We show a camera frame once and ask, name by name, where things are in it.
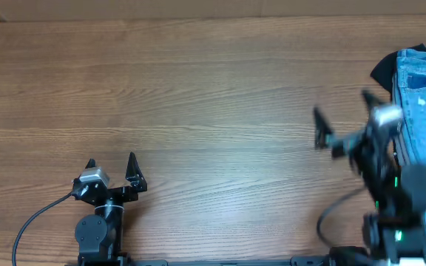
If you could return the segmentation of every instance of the black cloth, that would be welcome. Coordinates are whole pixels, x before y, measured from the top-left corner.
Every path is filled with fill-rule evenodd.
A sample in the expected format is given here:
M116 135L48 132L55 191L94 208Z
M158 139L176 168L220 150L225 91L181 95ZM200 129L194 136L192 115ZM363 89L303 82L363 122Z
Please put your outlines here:
M419 44L408 49L414 49L417 51L426 52L424 44ZM392 94L392 77L396 71L397 52L386 55L371 72L371 77L381 84L381 86Z

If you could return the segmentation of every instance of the wooden table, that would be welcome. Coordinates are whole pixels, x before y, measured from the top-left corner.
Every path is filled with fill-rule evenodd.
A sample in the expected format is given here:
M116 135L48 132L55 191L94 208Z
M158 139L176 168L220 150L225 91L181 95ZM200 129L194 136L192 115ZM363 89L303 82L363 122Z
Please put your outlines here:
M71 189L89 158L124 184L134 151L149 184L126 205L136 259L284 259L325 253L315 222L361 186L346 160L315 151L311 110L338 132L367 119L369 73L424 42L426 16L0 24L0 265L23 223ZM364 193L325 224L361 245ZM20 265L74 262L93 208L42 214Z

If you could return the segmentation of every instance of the black cable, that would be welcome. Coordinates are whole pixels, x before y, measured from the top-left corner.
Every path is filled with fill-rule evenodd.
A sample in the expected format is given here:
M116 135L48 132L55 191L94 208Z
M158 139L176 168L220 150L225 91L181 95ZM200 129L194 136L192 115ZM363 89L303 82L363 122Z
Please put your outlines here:
M14 246L13 246L13 256L12 256L12 260L13 260L13 266L16 266L16 251L18 249L18 244L19 244L19 240L21 239L22 233L24 232L24 230L26 230L27 226L37 217L39 216L39 214L45 212L46 210L50 209L51 207L59 204L60 202L63 202L64 200L68 199L70 196L72 196L72 192L68 193L67 195L63 196L60 199L57 199L55 202L50 203L49 205L47 205L46 207L42 208L40 211L36 212L34 215L32 215L27 222L22 226L21 230L18 233L18 236L16 237L16 240L14 241Z
M318 218L318 221L317 221L317 235L318 235L319 239L323 243L325 243L325 245L327 245L329 248L336 247L336 245L333 242L331 242L330 240L328 240L325 236L323 236L322 229L321 229L321 225L322 225L323 220L336 207L338 207L339 205L341 205L342 203L344 203L346 200L349 200L350 198L352 198L352 197L356 196L357 194L363 192L364 190L366 190L365 186L353 190L352 192L346 194L345 196L339 198L337 201L333 202L331 205L329 205L322 212L322 214L320 214L320 216ZM340 250L340 252L343 253L344 255L346 255L348 258L350 258L350 259L352 259L355 262L358 262L360 264L369 265L369 266L374 265L374 260L370 259L368 256L362 255L360 253L355 253L355 252L343 250L343 249Z

